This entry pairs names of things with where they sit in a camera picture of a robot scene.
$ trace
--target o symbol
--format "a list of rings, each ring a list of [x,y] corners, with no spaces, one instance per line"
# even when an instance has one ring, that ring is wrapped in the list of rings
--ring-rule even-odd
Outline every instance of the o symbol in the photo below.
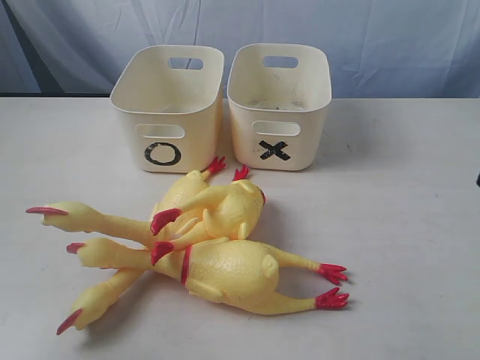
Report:
[[[165,163],[152,159],[152,151],[157,146],[169,146],[170,148],[172,148],[173,151],[175,152],[175,156],[173,157],[173,159]],[[170,144],[169,142],[154,142],[153,144],[149,145],[148,148],[145,149],[145,159],[147,159],[152,164],[160,165],[161,167],[171,167],[172,165],[177,164],[181,158],[182,158],[182,153],[180,152],[179,148],[177,148],[173,144]]]

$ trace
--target black x mark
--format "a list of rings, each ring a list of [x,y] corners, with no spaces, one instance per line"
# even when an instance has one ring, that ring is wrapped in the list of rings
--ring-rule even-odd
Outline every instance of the black x mark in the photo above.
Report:
[[[288,154],[285,154],[282,149],[287,147],[288,145],[283,142],[283,141],[280,141],[280,142],[277,142],[276,145],[270,145],[269,143],[265,142],[265,141],[260,141],[259,143],[260,146],[262,146],[263,148],[267,149],[267,151],[265,151],[261,156],[260,158],[262,160],[265,160],[265,159],[268,159],[270,158],[273,154],[277,155],[280,159],[284,160],[284,161],[287,161],[288,159],[290,159],[290,156]]]

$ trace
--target yellow rubber chicken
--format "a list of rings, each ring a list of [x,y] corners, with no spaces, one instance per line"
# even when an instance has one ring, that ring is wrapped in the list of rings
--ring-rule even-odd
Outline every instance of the yellow rubber chicken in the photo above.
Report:
[[[119,270],[109,280],[87,289],[77,298],[71,315],[59,326],[58,335],[71,326],[83,329],[100,318],[145,270],[175,278],[190,293],[209,301],[223,302],[258,314],[347,305],[348,295],[336,295],[338,288],[310,299],[288,298],[275,292],[279,266],[305,267],[334,284],[347,280],[341,273],[345,268],[319,264],[267,244],[244,240],[258,221],[265,197],[256,185],[245,179],[246,167],[235,172],[231,185],[209,187],[207,179],[225,166],[223,161],[223,158],[215,158],[206,171],[195,170],[176,181],[154,207],[151,224],[101,214],[81,202],[59,202],[27,210],[28,213],[42,214],[43,224],[64,231],[95,231],[145,246],[144,250],[134,250],[108,238],[93,238],[86,243],[67,246],[69,253],[79,255],[84,266]],[[209,201],[206,194],[211,194],[213,199]],[[232,209],[236,206],[248,211],[235,212]],[[164,221],[165,210],[169,209],[178,209],[177,214]],[[164,221],[160,226],[158,219]],[[230,238],[215,236],[218,233]],[[167,251],[153,261],[159,242],[178,244],[183,249]]]

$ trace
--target plastic bin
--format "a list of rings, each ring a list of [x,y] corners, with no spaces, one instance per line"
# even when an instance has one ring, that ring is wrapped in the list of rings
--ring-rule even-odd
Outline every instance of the plastic bin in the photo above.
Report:
[[[223,73],[224,55],[211,47],[159,45],[135,54],[110,101],[140,169],[188,173],[209,165],[221,130]]]
[[[238,161],[270,170],[313,163],[332,99],[322,51],[296,44],[245,46],[233,60],[227,97]]]

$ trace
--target white table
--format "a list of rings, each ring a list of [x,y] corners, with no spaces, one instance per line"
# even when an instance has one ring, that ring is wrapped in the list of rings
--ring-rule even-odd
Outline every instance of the white table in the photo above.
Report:
[[[334,100],[315,164],[253,170],[268,197],[252,239],[350,270],[349,310],[263,317],[145,274],[87,330],[55,335],[113,270],[65,246],[31,206],[79,200],[147,219],[179,175],[136,169],[106,98],[0,98],[2,359],[480,359],[478,100]],[[234,167],[214,184],[230,181]],[[330,283],[282,271],[287,295]]]

